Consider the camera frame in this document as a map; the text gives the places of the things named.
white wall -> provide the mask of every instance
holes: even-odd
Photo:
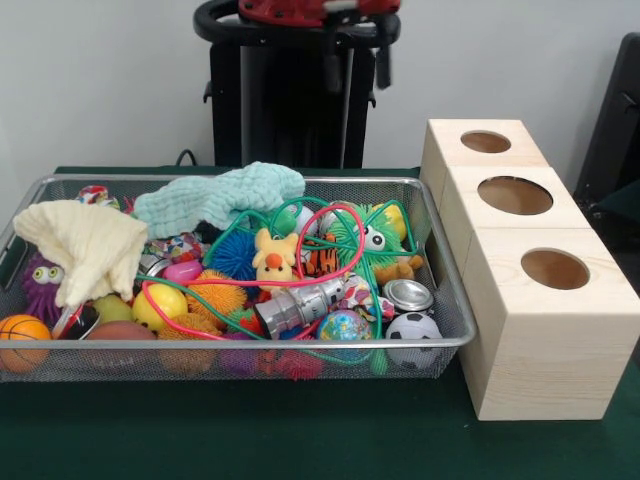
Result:
[[[57,165],[211,158],[201,0],[2,0],[0,224]],[[637,0],[405,0],[367,166],[419,163],[429,117],[521,118],[571,187]]]

white cloth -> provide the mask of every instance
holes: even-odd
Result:
[[[75,200],[31,205],[13,219],[16,233],[65,272],[58,307],[119,293],[133,297],[133,282],[147,225],[110,207]]]

orange ball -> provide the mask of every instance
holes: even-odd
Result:
[[[31,315],[14,315],[0,322],[0,340],[51,340],[44,323]],[[13,373],[28,373],[49,355],[49,350],[0,349],[0,368]]]

orange puffer ball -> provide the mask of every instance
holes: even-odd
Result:
[[[181,327],[211,335],[222,335],[214,325],[211,317],[205,317],[197,313],[178,315],[171,319]],[[166,325],[158,332],[158,340],[203,340],[188,333],[182,333]],[[211,368],[216,358],[215,350],[160,350],[160,362],[167,371],[180,375],[193,376],[204,373]]]
[[[198,276],[198,280],[229,279],[229,277],[215,270],[205,270]],[[228,316],[234,310],[241,308],[247,301],[247,292],[235,285],[191,285],[191,290],[206,300],[222,315]],[[187,295],[189,311],[213,319],[216,328],[226,330],[227,324],[212,314],[198,300]]]

stacked wooden boxes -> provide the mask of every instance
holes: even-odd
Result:
[[[431,120],[421,179],[478,323],[460,352],[478,418],[602,418],[640,300],[522,122]]]

